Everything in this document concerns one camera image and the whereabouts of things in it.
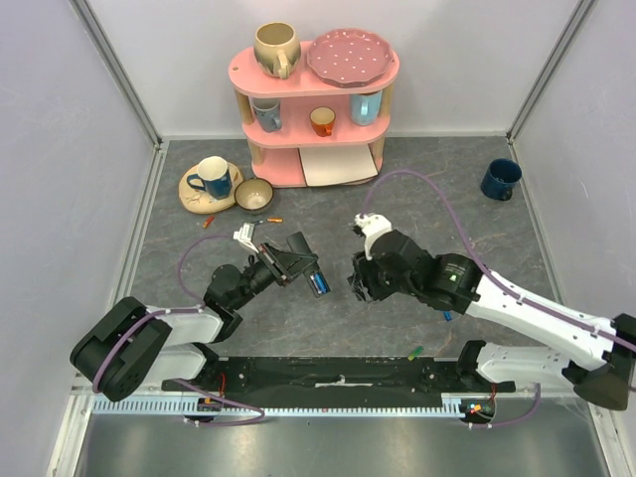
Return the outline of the black remote control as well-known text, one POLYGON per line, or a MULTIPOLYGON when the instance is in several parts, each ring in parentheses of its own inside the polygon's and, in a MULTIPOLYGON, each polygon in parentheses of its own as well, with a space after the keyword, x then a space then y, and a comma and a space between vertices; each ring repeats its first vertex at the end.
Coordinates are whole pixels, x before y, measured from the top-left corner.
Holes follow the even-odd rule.
POLYGON ((287 244, 292 252, 301 255, 302 273, 316 298, 330 292, 328 282, 318 264, 318 257, 310 248, 304 234, 297 232, 288 236, 287 244))

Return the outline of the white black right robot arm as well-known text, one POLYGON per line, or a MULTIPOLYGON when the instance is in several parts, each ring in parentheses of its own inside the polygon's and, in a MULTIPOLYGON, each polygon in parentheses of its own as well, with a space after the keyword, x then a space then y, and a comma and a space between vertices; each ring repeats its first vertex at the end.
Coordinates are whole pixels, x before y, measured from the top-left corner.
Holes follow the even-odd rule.
POLYGON ((441 311, 454 311, 510 328, 542 343, 538 350, 505 352, 469 343, 455 379, 474 392, 489 383, 572 386, 580 397, 624 410, 635 372, 635 319, 584 314, 529 292, 458 253, 431 255, 399 231, 377 238, 352 257, 348 281, 362 301, 395 293, 441 311))

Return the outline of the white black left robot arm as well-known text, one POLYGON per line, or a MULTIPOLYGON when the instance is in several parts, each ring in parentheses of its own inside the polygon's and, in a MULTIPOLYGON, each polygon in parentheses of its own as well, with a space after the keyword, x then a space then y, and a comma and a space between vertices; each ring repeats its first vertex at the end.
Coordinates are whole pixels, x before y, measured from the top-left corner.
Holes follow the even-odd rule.
POLYGON ((195 390, 209 390, 219 374, 203 347, 228 339, 242 322, 238 311, 249 301, 268 286, 283 287, 299 276, 316 297, 329 291, 304 235, 296 233, 287 243, 288 250, 259 245, 243 269, 217 267, 201 305, 161 309, 132 296, 120 299, 75 345, 71 364, 96 394, 111 401, 133 394, 150 374, 161 381, 183 377, 195 390))

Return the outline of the brown beige bowl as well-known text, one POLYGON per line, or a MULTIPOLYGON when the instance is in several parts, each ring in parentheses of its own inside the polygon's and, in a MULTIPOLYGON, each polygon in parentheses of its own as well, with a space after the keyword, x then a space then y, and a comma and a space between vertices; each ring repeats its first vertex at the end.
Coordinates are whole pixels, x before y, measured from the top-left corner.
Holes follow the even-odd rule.
POLYGON ((235 201, 238 207, 251 214, 263 213, 273 202, 272 185, 261 178, 247 179, 235 190, 235 201))

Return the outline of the red battery near coaster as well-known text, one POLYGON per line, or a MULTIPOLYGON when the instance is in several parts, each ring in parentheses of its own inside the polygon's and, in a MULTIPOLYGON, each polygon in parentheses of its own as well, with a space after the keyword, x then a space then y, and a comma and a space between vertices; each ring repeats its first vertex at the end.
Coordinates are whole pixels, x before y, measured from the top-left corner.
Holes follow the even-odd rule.
POLYGON ((214 216, 209 216, 203 223, 203 229, 206 229, 215 219, 214 216))

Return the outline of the green yellow battery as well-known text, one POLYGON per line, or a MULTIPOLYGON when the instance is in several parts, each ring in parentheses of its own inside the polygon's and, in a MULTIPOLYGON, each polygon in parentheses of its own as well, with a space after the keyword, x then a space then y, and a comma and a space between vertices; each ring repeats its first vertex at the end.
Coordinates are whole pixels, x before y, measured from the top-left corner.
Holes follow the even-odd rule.
POLYGON ((413 351, 411 351, 408 356, 407 359, 409 361, 413 361, 415 358, 417 358, 421 353, 423 352, 423 347, 422 346, 418 346, 416 347, 413 351))

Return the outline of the white flat board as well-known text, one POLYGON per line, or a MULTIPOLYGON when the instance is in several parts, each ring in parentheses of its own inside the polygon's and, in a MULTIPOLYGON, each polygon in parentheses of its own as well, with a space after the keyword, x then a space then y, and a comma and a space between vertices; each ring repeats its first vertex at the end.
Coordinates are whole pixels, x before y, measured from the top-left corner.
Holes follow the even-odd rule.
POLYGON ((309 187, 356 183, 379 174, 379 166, 367 144, 301 147, 299 154, 309 187))

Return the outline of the beige round coaster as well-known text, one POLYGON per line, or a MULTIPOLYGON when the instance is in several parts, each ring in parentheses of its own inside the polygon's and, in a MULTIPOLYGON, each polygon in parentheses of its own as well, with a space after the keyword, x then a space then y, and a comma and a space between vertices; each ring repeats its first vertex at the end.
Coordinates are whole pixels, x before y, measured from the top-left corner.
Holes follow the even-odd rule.
POLYGON ((187 182, 187 178, 197 172, 198 166, 191 167, 181 178, 178 186, 178 195, 182 206, 190 213, 205 215, 216 214, 231 208, 236 204, 234 192, 237 186, 244 180, 242 171, 233 163, 229 164, 232 191, 227 198, 217 200, 207 192, 193 189, 187 182))

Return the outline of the navy white mug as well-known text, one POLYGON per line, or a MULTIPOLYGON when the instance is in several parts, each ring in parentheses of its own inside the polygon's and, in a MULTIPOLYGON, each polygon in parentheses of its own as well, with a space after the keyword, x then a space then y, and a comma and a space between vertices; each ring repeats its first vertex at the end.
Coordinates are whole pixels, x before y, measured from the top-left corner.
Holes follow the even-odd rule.
POLYGON ((192 189, 208 193, 216 200, 228 198, 232 190, 229 163, 220 156, 207 157, 200 161, 186 182, 192 189))

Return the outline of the dark blue cup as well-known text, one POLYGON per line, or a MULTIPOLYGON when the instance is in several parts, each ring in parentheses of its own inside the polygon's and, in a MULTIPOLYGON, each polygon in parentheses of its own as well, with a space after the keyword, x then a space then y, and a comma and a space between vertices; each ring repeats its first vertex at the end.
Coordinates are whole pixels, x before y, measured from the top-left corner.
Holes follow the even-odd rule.
POLYGON ((522 169, 516 162, 505 158, 495 159, 489 164, 480 189, 487 198, 506 202, 512 198, 522 177, 522 169))

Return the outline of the small orange cup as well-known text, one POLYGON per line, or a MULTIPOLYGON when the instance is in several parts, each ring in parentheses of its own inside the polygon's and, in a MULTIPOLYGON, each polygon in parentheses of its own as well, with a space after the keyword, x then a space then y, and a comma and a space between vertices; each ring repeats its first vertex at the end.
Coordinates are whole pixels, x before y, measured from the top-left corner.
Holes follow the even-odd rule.
POLYGON ((332 108, 327 106, 316 107, 311 111, 309 118, 317 136, 328 137, 332 135, 336 121, 336 113, 332 108))

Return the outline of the light blue mug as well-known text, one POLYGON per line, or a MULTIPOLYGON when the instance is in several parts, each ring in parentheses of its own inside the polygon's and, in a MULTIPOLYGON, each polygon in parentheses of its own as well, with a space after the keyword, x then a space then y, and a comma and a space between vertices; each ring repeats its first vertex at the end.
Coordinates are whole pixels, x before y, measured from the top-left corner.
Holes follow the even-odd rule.
POLYGON ((350 115, 352 121, 359 126, 373 124, 379 115, 383 92, 381 90, 350 95, 350 115))

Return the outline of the grey blue mug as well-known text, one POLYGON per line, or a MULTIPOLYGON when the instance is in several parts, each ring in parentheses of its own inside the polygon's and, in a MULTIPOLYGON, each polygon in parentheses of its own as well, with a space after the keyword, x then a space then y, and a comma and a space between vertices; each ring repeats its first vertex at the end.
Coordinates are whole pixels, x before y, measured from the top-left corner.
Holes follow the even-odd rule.
POLYGON ((279 98, 254 98, 251 102, 255 117, 266 133, 279 131, 282 127, 279 98))

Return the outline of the pink dotted plate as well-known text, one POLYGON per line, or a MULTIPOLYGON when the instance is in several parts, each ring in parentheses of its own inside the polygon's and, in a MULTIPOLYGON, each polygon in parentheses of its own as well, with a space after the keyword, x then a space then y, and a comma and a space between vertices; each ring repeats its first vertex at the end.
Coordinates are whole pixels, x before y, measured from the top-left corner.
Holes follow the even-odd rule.
POLYGON ((382 36, 356 28, 329 31, 308 47, 306 63, 322 82, 361 87, 383 76, 396 55, 382 36))

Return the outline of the beige ceramic mug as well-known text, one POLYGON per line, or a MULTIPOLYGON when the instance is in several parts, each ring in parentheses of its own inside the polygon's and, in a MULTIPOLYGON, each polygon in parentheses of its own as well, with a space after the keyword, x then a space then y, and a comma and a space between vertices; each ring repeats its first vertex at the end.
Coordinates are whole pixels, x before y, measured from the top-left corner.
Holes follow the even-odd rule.
POLYGON ((267 75, 288 80, 296 70, 302 50, 296 31, 291 25, 272 22, 256 30, 253 54, 267 75))

